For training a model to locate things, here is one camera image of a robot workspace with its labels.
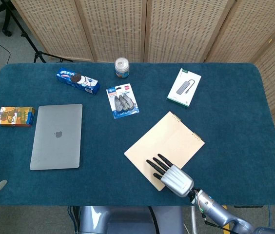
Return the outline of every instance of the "gray carpet floor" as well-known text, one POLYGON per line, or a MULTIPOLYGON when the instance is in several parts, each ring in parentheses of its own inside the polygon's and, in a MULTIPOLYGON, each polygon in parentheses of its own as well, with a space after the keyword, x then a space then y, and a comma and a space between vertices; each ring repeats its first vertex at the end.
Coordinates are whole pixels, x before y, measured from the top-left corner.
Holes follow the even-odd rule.
MULTIPOLYGON (((38 49, 42 49, 37 40, 34 39, 25 23, 15 12, 26 32, 29 34, 38 49)), ((34 51, 25 38, 20 36, 20 29, 11 20, 9 30, 11 37, 5 36, 2 32, 4 22, 4 12, 0 13, 0 44, 11 52, 9 63, 33 62, 34 51)), ((0 47, 0 69, 6 64, 8 53, 0 47)), ((56 62, 57 60, 45 57, 47 61, 56 62)), ((269 223, 268 208, 234 208, 228 207, 233 214, 248 220, 254 226, 267 227, 269 223)), ((275 206, 272 210, 272 228, 275 228, 275 206)), ((184 222, 191 230, 189 218, 189 208, 183 208, 184 222)), ((223 231, 206 226, 201 215, 196 212, 198 233, 204 234, 222 234, 223 231)), ((0 233, 4 234, 71 234, 73 233, 73 224, 67 214, 67 207, 45 207, 45 206, 0 206, 0 233)))

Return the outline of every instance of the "blue cable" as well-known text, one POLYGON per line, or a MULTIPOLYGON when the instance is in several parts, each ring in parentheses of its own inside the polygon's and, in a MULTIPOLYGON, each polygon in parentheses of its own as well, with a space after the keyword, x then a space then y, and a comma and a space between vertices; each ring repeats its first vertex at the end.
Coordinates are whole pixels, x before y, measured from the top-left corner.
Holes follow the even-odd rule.
POLYGON ((75 220, 74 220, 74 217, 73 217, 73 214, 71 212, 71 206, 68 206, 67 208, 67 212, 68 212, 68 215, 69 217, 71 218, 72 222, 74 223, 74 229, 75 229, 75 233, 77 233, 77 226, 76 226, 76 223, 75 223, 75 220))
POLYGON ((272 212, 271 212, 270 206, 268 206, 268 208, 269 208, 269 228, 270 228, 272 224, 272 212))

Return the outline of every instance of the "laptop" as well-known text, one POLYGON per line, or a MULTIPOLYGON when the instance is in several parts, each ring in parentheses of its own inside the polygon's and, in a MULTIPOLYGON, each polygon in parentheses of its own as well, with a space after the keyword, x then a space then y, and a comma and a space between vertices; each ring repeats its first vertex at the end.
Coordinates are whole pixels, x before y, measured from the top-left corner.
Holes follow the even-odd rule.
POLYGON ((40 106, 30 170, 78 168, 82 104, 40 106))

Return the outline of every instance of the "jar lid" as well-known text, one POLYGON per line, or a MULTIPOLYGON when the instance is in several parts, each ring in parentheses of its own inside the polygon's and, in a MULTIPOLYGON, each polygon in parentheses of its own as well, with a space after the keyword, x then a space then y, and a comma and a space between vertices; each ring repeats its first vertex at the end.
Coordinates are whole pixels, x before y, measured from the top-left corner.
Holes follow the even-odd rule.
POLYGON ((129 70, 129 61, 124 57, 120 57, 115 61, 115 69, 118 72, 126 72, 129 70))

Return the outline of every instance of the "teal felt surface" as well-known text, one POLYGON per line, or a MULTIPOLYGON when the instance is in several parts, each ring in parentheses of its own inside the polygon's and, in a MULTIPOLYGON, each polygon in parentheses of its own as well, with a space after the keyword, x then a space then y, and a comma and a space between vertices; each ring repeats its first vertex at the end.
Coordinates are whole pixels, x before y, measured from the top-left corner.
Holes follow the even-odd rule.
POLYGON ((158 192, 124 152, 168 111, 205 145, 184 166, 220 204, 275 204, 275 128, 257 68, 247 63, 132 63, 116 77, 113 63, 11 64, 0 72, 0 107, 83 105, 78 169, 30 171, 32 127, 0 126, 0 205, 188 205, 158 192), (59 82, 60 67, 97 79, 96 95, 59 82), (180 68, 202 75, 192 103, 166 100, 180 68), (130 83, 140 113, 114 119, 106 88, 130 83))

